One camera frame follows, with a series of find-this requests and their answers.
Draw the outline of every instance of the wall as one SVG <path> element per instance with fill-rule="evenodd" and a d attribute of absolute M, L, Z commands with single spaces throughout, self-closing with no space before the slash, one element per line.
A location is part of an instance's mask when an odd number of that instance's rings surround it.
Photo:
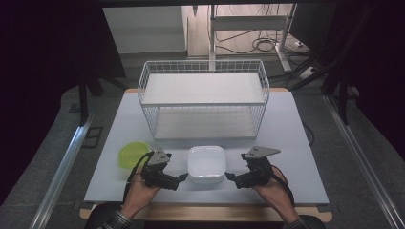
<path fill-rule="evenodd" d="M 120 54 L 185 51 L 181 7 L 103 10 Z"/>

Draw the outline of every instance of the metal rail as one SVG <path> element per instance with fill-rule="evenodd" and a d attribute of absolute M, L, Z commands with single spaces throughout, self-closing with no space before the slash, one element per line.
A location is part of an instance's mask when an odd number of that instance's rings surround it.
<path fill-rule="evenodd" d="M 334 103 L 333 98 L 331 97 L 331 95 L 324 95 L 324 99 L 330 109 L 334 121 L 336 122 L 340 132 L 342 133 L 342 136 L 345 138 L 346 143 L 351 149 L 354 159 L 356 160 L 361 172 L 363 173 L 364 178 L 369 183 L 375 199 L 380 205 L 381 210 L 383 211 L 388 222 L 391 224 L 391 227 L 396 229 L 404 229 L 404 221 L 401 215 L 399 215 L 399 212 L 393 200 L 391 199 L 390 194 L 379 180 L 370 162 L 367 160 L 367 157 L 365 156 L 354 134 L 352 133 L 350 126 L 345 125 L 342 119 L 339 117 L 337 106 Z"/>
<path fill-rule="evenodd" d="M 75 162 L 75 157 L 77 156 L 77 153 L 80 150 L 80 146 L 86 136 L 87 131 L 89 130 L 90 124 L 92 123 L 93 116 L 93 114 L 90 114 L 84 125 L 77 127 L 75 135 L 72 138 L 71 143 L 69 144 L 65 156 L 60 162 L 60 165 L 53 177 L 47 193 L 42 199 L 41 205 L 39 205 L 39 208 L 32 220 L 30 228 L 45 228 L 45 226 L 47 225 L 53 208 L 56 205 L 56 201 L 59 198 L 62 188 L 65 185 L 65 181 Z"/>

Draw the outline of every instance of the person's arm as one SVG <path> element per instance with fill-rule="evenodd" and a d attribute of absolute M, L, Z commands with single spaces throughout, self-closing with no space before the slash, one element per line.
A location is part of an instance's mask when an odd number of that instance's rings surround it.
<path fill-rule="evenodd" d="M 279 169 L 273 166 L 274 174 L 287 183 Z M 283 219 L 287 229 L 305 229 L 307 225 L 300 219 L 297 211 L 292 206 L 286 190 L 275 179 L 271 179 L 266 185 L 252 187 L 258 192 L 265 203 L 273 208 Z"/>
<path fill-rule="evenodd" d="M 120 211 L 116 211 L 114 215 L 106 221 L 102 228 L 105 229 L 122 229 L 131 225 L 134 216 L 145 208 L 152 201 L 155 194 L 160 189 L 159 187 L 146 187 L 143 179 L 140 176 L 142 168 L 137 169 L 137 173 L 131 182 L 131 187 Z"/>

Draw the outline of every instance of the gray carpet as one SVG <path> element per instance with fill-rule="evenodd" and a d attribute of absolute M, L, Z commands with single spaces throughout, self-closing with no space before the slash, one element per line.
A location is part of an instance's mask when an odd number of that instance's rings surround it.
<path fill-rule="evenodd" d="M 268 62 L 266 66 L 268 75 L 280 72 L 280 67 L 274 67 L 277 63 Z M 125 68 L 127 75 L 139 75 L 140 70 L 141 65 Z M 123 82 L 131 87 L 137 86 L 136 77 Z M 101 83 L 103 96 L 89 95 L 90 107 L 96 112 L 91 127 L 102 128 L 99 142 L 95 148 L 79 151 L 47 228 L 82 228 L 86 222 L 79 217 L 79 208 L 83 206 L 81 201 L 123 95 L 121 89 L 102 80 Z M 314 133 L 311 148 L 333 211 L 333 220 L 327 223 L 327 228 L 390 228 L 319 93 L 321 83 L 322 79 L 295 92 L 294 98 L 302 120 Z M 47 138 L 0 207 L 1 228 L 29 227 L 77 127 L 79 113 L 69 112 L 77 101 L 77 88 L 67 91 L 62 97 L 62 108 Z M 405 174 L 403 160 L 352 102 L 348 105 L 348 117 L 353 133 L 403 213 L 405 180 L 400 178 Z M 94 138 L 89 138 L 83 145 L 95 143 Z"/>

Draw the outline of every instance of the white shelf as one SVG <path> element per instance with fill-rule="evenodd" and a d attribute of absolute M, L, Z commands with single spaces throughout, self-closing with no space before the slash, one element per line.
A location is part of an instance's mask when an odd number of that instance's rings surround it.
<path fill-rule="evenodd" d="M 265 104 L 257 73 L 151 73 L 142 105 Z"/>
<path fill-rule="evenodd" d="M 253 138 L 253 116 L 248 107 L 227 109 L 160 109 L 155 139 Z"/>

